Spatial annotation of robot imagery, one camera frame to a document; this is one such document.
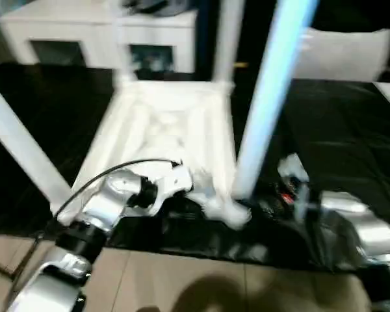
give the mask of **light blue pole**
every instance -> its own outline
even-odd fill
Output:
[[[233,185],[236,198],[252,195],[292,79],[301,35],[311,23],[317,3],[278,1],[242,138]]]

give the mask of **white table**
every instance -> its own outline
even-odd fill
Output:
[[[79,42],[86,65],[119,68],[121,44],[172,46],[175,71],[194,71],[196,11],[167,18],[134,15],[120,20],[114,37],[112,18],[102,0],[36,0],[0,18],[13,53],[22,64],[39,62],[29,40]]]

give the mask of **tiled floor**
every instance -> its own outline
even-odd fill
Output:
[[[0,262],[14,268],[29,244],[0,236]],[[50,244],[41,245],[34,258],[39,259]],[[9,287],[0,277],[0,310]],[[114,249],[100,255],[84,293],[87,312],[370,310],[353,276]]]

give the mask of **black tablecloth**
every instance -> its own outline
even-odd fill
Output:
[[[109,70],[0,66],[0,91],[70,183],[112,96],[111,79]],[[237,151],[251,95],[252,85],[238,85],[231,97]],[[255,198],[266,198],[268,183],[278,180],[280,157],[291,152],[299,154],[313,187],[355,194],[390,223],[390,103],[374,85],[293,81]],[[159,218],[122,220],[109,244],[318,268],[294,230],[256,213],[242,231],[233,231],[204,220],[189,201],[171,199],[165,207]],[[50,217],[46,199],[0,145],[0,233],[29,237]]]

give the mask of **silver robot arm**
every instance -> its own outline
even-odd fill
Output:
[[[154,182],[126,169],[109,174],[69,228],[16,287],[5,311],[82,311],[86,298],[81,289],[120,219],[156,215],[165,199],[191,188],[192,178],[184,166],[172,168]]]

